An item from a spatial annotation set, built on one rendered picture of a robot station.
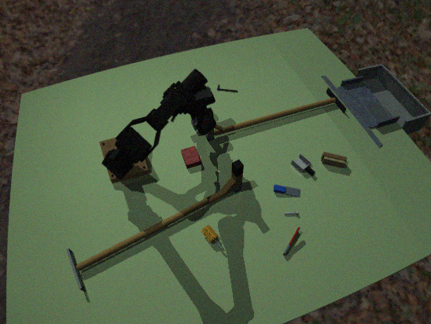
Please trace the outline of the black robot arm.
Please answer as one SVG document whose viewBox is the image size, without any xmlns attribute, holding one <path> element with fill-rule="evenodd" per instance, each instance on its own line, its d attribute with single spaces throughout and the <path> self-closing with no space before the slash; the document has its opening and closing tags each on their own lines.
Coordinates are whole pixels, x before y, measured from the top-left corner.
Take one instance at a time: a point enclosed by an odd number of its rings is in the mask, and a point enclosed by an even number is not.
<svg viewBox="0 0 431 324">
<path fill-rule="evenodd" d="M 205 86 L 207 82 L 207 79 L 194 69 L 182 83 L 178 81 L 170 85 L 164 92 L 160 107 L 153 109 L 146 117 L 132 120 L 117 135 L 115 138 L 117 148 L 106 153 L 102 164 L 118 179 L 123 179 L 134 167 L 133 163 L 142 162 L 158 146 L 161 130 L 169 123 L 168 120 L 172 116 L 181 115 L 192 102 L 201 111 L 204 110 L 203 107 L 216 102 L 211 89 Z M 157 131 L 153 147 L 131 127 L 145 121 Z"/>
</svg>

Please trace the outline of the blue-handled knife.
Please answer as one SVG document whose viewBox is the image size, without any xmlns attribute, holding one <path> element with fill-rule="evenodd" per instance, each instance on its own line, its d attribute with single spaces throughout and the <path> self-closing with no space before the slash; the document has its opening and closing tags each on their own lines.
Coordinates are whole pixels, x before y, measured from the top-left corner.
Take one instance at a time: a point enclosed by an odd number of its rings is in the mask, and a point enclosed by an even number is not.
<svg viewBox="0 0 431 324">
<path fill-rule="evenodd" d="M 290 188 L 290 187 L 287 187 L 287 186 L 284 187 L 284 186 L 274 185 L 273 192 L 276 192 L 276 193 L 287 193 L 289 195 L 300 197 L 300 189 L 293 188 L 293 187 Z"/>
</svg>

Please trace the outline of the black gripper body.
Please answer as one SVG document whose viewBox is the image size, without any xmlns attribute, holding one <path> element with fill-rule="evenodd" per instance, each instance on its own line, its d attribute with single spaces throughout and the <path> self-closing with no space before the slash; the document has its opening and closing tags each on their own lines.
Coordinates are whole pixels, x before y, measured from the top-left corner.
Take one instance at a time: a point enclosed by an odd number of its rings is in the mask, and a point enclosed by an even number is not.
<svg viewBox="0 0 431 324">
<path fill-rule="evenodd" d="M 197 108 L 194 102 L 190 104 L 190 106 L 183 112 L 183 114 L 189 113 L 191 118 L 194 119 L 197 117 L 197 129 L 199 134 L 206 135 L 213 127 L 216 126 L 216 122 L 214 118 L 209 115 L 209 113 L 205 110 L 200 110 Z"/>
</svg>

